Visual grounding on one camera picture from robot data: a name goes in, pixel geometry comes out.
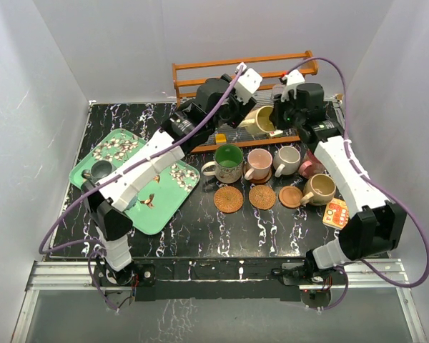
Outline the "yellow mug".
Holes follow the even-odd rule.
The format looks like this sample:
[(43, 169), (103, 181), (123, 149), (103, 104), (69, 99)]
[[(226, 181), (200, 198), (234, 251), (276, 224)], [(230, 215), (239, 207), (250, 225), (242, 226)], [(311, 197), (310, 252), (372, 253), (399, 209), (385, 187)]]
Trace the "yellow mug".
[(244, 128), (252, 136), (266, 135), (275, 130), (275, 126), (270, 120), (272, 113), (272, 106), (262, 106), (251, 111), (239, 124), (239, 128)]

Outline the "white speckled mug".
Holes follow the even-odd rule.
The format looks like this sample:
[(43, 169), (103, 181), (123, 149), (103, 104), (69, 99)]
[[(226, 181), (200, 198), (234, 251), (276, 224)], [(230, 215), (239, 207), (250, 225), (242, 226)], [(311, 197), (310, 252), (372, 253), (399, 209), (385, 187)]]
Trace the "white speckled mug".
[(275, 177), (294, 174), (300, 166), (300, 152), (293, 146), (281, 147), (273, 158)]

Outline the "green floral mug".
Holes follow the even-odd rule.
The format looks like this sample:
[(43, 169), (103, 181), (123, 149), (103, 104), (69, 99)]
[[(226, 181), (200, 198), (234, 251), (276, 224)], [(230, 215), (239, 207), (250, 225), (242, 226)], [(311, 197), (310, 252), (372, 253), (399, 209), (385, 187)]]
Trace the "green floral mug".
[(224, 144), (214, 152), (214, 160), (201, 168), (206, 177), (216, 177), (223, 184), (233, 184), (242, 177), (243, 151), (233, 144)]

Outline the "pink mug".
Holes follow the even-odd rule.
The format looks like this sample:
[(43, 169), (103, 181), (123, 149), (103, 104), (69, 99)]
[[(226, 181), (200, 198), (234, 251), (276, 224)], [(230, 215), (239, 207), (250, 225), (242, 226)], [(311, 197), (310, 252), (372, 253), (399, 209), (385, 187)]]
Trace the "pink mug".
[(244, 172), (246, 180), (264, 179), (271, 170), (272, 155), (265, 149), (253, 149), (247, 155), (247, 165)]

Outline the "maroon speckled mug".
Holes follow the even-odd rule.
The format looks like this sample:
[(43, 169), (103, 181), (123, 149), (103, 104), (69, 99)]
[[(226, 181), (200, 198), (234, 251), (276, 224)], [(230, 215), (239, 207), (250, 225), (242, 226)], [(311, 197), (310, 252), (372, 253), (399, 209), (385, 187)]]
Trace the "maroon speckled mug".
[(324, 174), (325, 167), (310, 150), (307, 150), (297, 172), (300, 176), (310, 179), (316, 174)]

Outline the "beige brown mug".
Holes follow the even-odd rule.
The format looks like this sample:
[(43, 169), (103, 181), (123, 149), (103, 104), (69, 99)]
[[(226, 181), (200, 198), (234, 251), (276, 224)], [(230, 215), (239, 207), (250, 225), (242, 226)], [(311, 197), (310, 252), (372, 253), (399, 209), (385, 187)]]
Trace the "beige brown mug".
[(334, 180), (326, 174), (316, 174), (310, 177), (302, 191), (301, 205), (326, 205), (332, 201), (336, 191)]

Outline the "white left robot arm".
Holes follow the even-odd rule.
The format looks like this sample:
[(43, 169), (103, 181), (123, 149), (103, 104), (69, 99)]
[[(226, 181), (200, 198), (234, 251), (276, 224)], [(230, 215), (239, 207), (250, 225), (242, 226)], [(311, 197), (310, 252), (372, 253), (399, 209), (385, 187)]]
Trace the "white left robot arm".
[(261, 82), (251, 69), (237, 72), (233, 79), (226, 74), (207, 79), (195, 98), (180, 104), (128, 162), (82, 184), (84, 204), (106, 253), (104, 274), (116, 284), (129, 283), (137, 272), (127, 238), (132, 220), (125, 211), (137, 201), (139, 191), (223, 124), (237, 128), (257, 103), (253, 95)]

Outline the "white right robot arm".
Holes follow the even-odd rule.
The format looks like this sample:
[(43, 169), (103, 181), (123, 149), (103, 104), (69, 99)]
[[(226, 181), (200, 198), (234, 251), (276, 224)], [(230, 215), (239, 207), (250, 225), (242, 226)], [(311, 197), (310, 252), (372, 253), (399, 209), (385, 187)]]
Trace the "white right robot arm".
[(371, 186), (364, 169), (353, 167), (357, 159), (346, 148), (347, 139), (337, 119), (326, 114), (322, 86), (307, 82), (291, 87), (275, 85), (271, 99), (270, 121), (279, 130), (296, 128), (301, 141), (333, 178), (350, 216), (339, 237), (308, 251), (295, 272), (319, 284), (337, 265), (396, 249), (405, 210)]

